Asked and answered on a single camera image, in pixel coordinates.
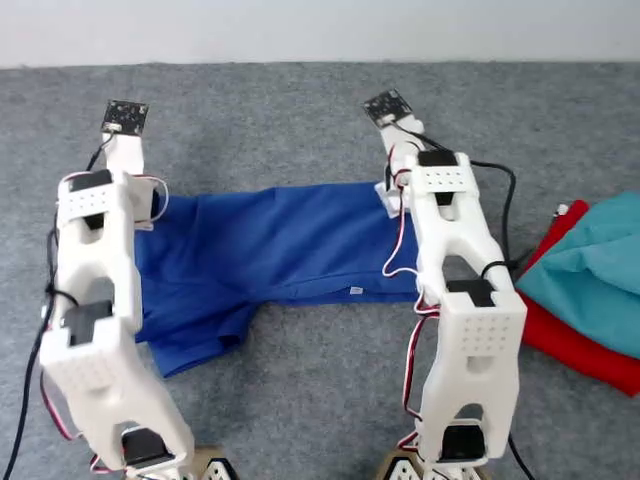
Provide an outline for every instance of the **teal cloth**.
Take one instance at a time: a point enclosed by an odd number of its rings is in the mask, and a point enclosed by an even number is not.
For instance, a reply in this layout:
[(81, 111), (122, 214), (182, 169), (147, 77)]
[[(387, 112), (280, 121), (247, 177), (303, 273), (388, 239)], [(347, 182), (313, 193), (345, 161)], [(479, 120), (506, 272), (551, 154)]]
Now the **teal cloth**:
[(640, 192), (591, 208), (517, 286), (583, 335), (640, 359)]

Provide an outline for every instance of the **gray carpet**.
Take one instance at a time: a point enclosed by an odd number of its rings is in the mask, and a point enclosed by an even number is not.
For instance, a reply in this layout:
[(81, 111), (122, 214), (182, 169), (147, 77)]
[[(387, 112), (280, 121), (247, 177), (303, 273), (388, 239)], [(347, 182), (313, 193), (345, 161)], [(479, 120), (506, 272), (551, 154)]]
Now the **gray carpet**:
[[(559, 202), (640, 185), (640, 65), (276, 64), (0, 71), (0, 426), (13, 439), (39, 322), (44, 235), (57, 181), (82, 168), (108, 98), (151, 104), (147, 171), (174, 192), (380, 178), (380, 138), (360, 110), (396, 86), (442, 143), (513, 167), (515, 252)], [(505, 179), (479, 171), (497, 234)], [(411, 430), (400, 408), (408, 305), (265, 306), (240, 350), (167, 381), (197, 442), (222, 445), (242, 478), (367, 479)], [(416, 378), (433, 359), (431, 328)], [(539, 479), (638, 478), (640, 402), (524, 347), (513, 431)], [(86, 478), (37, 393), (15, 478)], [(524, 478), (509, 453), (496, 479)]]

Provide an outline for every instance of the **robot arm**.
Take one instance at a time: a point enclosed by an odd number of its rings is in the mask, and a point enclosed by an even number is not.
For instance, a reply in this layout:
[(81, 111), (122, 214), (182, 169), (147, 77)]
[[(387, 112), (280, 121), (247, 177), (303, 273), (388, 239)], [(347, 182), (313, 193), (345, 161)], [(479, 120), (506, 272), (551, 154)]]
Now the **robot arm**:
[[(395, 90), (364, 106), (380, 129), (393, 179), (376, 191), (390, 217), (399, 214), (401, 197), (408, 205), (419, 247), (417, 288), (427, 304), (440, 306), (436, 359), (415, 421), (424, 478), (434, 467), (451, 478), (476, 478), (469, 467), (501, 457), (507, 443), (526, 307), (506, 267), (480, 278), (504, 258), (484, 219), (467, 155), (428, 150), (412, 135), (422, 133), (422, 123)], [(450, 255), (464, 258), (478, 277), (447, 281), (442, 266)], [(466, 417), (472, 405), (480, 414)]]
[[(109, 469), (191, 480), (192, 433), (162, 382), (145, 368), (134, 338), (142, 326), (134, 230), (149, 225), (154, 189), (140, 176), (146, 105), (112, 102), (110, 108), (122, 120), (109, 122), (104, 133), (107, 169), (69, 175), (58, 188), (55, 288), (78, 305), (56, 298), (40, 363)], [(113, 284), (113, 301), (90, 301), (99, 279)], [(131, 423), (137, 426), (123, 431)]]

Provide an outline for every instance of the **white wall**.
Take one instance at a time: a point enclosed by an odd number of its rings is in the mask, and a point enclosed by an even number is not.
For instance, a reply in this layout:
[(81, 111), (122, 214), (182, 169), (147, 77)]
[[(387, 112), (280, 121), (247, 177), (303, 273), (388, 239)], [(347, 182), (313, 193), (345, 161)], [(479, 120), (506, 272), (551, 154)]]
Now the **white wall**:
[(1, 0), (0, 67), (640, 60), (640, 0)]

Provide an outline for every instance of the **circuit board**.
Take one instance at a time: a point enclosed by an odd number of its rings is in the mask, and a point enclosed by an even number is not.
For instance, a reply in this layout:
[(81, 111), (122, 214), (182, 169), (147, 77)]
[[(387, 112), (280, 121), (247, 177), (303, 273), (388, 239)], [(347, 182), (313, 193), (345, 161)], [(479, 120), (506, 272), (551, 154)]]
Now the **circuit board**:
[(395, 88), (367, 100), (362, 107), (378, 128), (384, 128), (413, 113)]
[(149, 105), (145, 103), (109, 100), (101, 131), (120, 135), (142, 135)]

